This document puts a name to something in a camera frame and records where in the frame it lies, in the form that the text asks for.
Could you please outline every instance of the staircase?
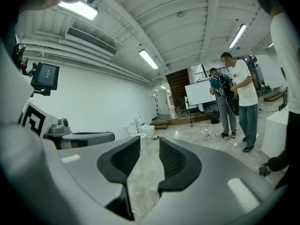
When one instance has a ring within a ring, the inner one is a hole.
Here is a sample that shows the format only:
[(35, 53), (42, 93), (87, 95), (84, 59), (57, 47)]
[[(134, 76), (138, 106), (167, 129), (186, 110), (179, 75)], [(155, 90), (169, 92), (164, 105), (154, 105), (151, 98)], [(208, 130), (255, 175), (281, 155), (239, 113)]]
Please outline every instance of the staircase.
[(277, 99), (280, 99), (281, 97), (283, 97), (283, 93), (275, 91), (275, 92), (271, 93), (270, 95), (264, 97), (263, 101), (264, 102), (274, 102)]
[(186, 97), (187, 92), (185, 86), (189, 85), (188, 70), (184, 69), (176, 73), (166, 75), (170, 85), (174, 106), (183, 109), (181, 100)]

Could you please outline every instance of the white pedestal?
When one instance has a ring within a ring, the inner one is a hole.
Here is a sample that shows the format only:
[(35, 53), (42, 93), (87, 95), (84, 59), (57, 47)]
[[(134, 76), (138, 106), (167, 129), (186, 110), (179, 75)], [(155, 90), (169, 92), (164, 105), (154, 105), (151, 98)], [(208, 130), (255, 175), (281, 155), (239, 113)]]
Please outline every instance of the white pedestal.
[(277, 157), (285, 149), (288, 115), (288, 107), (285, 107), (267, 118), (261, 150), (270, 158)]

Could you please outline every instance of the cable on floor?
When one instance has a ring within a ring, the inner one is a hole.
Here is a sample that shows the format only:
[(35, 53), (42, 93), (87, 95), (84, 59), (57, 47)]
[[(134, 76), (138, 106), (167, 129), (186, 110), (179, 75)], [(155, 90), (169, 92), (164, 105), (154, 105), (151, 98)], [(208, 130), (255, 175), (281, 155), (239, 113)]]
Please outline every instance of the cable on floor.
[(261, 112), (264, 112), (264, 113), (274, 113), (274, 112), (277, 112), (278, 110), (276, 110), (276, 111), (263, 111), (262, 109), (258, 109), (259, 111), (261, 111)]
[(207, 131), (204, 131), (204, 132), (207, 133), (207, 134), (205, 134), (206, 137), (212, 137), (213, 134), (215, 135), (215, 137), (222, 137), (222, 136), (220, 136), (220, 135), (217, 136), (214, 132), (212, 132), (211, 135), (210, 135), (209, 132), (207, 132)]

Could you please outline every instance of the monitor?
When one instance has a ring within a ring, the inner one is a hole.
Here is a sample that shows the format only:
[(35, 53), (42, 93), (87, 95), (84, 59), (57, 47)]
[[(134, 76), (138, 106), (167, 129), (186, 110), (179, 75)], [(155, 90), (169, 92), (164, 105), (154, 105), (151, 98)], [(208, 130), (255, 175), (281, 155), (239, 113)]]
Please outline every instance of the monitor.
[(42, 63), (37, 65), (33, 74), (31, 85), (35, 90), (57, 90), (57, 81), (60, 67)]

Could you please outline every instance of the person in white shirt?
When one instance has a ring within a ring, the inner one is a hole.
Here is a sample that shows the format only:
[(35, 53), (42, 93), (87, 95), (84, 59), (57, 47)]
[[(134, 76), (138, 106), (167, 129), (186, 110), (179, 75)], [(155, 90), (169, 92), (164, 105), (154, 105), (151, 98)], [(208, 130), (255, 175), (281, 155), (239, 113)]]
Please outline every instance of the person in white shirt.
[(252, 77), (247, 64), (243, 60), (234, 60), (228, 52), (221, 55), (221, 62), (227, 67), (232, 67), (233, 80), (236, 85), (230, 90), (234, 92), (236, 98), (239, 96), (239, 123), (246, 136), (243, 142), (247, 142), (243, 151), (250, 152), (256, 141), (258, 117), (258, 99)]
[(290, 181), (292, 159), (295, 151), (295, 135), (299, 132), (300, 121), (300, 39), (290, 21), (289, 17), (283, 12), (277, 0), (257, 0), (262, 9), (271, 18), (271, 37), (278, 56), (278, 61), (282, 64), (285, 78), (288, 85), (288, 109), (289, 117), (286, 127), (285, 150), (278, 156), (272, 157), (265, 168), (262, 167), (262, 175), (266, 167), (273, 172), (284, 169), (289, 165), (284, 177), (279, 181), (276, 188)]

